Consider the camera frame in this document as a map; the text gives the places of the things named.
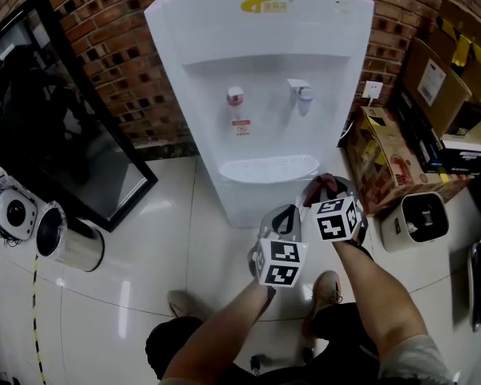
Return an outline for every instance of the cardboard box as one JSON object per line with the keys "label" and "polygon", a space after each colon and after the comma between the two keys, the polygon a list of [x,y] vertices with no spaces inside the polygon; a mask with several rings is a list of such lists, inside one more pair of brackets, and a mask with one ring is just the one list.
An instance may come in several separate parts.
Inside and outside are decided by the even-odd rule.
{"label": "cardboard box", "polygon": [[411,45],[402,84],[439,139],[451,134],[481,144],[481,107],[472,99],[471,90],[418,38]]}
{"label": "cardboard box", "polygon": [[[414,150],[424,172],[478,175],[481,173],[481,145],[445,134],[440,140],[416,102],[405,88],[398,87],[394,97],[395,115],[401,120],[402,132]],[[473,121],[461,121],[459,130],[469,130]]]}
{"label": "cardboard box", "polygon": [[446,64],[462,67],[462,80],[481,102],[481,18],[455,0],[443,0],[430,48]]}
{"label": "cardboard box", "polygon": [[347,135],[346,155],[367,216],[392,209],[408,194],[436,191],[448,202],[473,176],[424,173],[395,118],[380,107],[362,107]]}

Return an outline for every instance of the white tile floor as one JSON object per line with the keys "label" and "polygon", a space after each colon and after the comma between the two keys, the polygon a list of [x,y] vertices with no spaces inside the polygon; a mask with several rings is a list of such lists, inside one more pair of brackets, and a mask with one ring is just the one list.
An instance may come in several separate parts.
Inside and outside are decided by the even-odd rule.
{"label": "white tile floor", "polygon": [[[149,163],[159,182],[114,233],[104,233],[102,265],[87,274],[40,259],[37,283],[38,336],[51,385],[156,383],[144,354],[151,329],[170,318],[165,294],[187,289],[213,309],[230,301],[251,279],[246,254],[255,229],[228,225],[199,158]],[[331,172],[348,176],[342,154]],[[447,366],[468,372],[481,352],[481,332],[467,320],[467,244],[481,237],[481,217],[467,190],[447,204],[450,232],[435,243],[387,253],[378,223],[370,220],[364,244],[374,259],[412,293]],[[296,360],[301,320],[311,286],[326,269],[339,272],[342,296],[353,293],[331,245],[304,238],[309,254],[301,283],[279,290],[253,327],[237,363],[265,353],[283,363]],[[0,245],[0,367],[21,384],[38,384],[31,283],[33,241],[14,249]]]}

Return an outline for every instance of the metal cylinder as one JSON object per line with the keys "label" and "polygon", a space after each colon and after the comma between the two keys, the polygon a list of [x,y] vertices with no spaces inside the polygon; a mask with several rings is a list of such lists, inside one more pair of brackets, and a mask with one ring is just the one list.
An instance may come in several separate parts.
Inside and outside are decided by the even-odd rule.
{"label": "metal cylinder", "polygon": [[86,272],[98,268],[105,252],[101,232],[76,218],[68,218],[55,201],[43,210],[36,244],[41,257]]}

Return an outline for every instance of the brick wall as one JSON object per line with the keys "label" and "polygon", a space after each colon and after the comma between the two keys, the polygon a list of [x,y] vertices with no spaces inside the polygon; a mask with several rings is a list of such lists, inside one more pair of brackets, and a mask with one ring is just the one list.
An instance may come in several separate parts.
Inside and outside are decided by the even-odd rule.
{"label": "brick wall", "polygon": [[[25,0],[0,0],[0,21]],[[136,143],[189,137],[143,17],[153,0],[51,0],[75,52],[116,121]],[[459,0],[481,17],[481,0]],[[375,0],[361,82],[383,81],[386,104],[411,39],[441,0]],[[354,104],[361,99],[358,85]]]}

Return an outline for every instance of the black frame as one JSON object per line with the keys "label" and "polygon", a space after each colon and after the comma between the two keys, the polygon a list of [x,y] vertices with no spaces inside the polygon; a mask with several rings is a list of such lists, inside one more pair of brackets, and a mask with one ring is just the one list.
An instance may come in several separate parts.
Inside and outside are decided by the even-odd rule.
{"label": "black frame", "polygon": [[87,77],[80,61],[77,59],[73,47],[71,47],[69,40],[64,34],[57,15],[52,9],[50,0],[26,0],[18,9],[0,22],[0,39],[11,27],[17,24],[15,22],[16,18],[23,12],[30,13],[32,10],[37,11],[57,55],[74,80],[77,88],[91,105],[103,126],[105,126],[146,180],[135,190],[130,199],[120,205],[111,218],[107,219],[89,208],[69,190],[52,179],[47,172],[30,160],[28,156],[19,152],[18,147],[15,147],[18,144],[14,144],[14,141],[11,143],[11,139],[0,138],[0,165],[39,198],[45,201],[56,200],[68,214],[75,217],[84,217],[94,222],[97,226],[111,232],[125,218],[134,205],[153,187],[158,179],[146,165],[141,155],[135,150],[130,139],[114,121],[107,106],[96,92],[91,80]]}

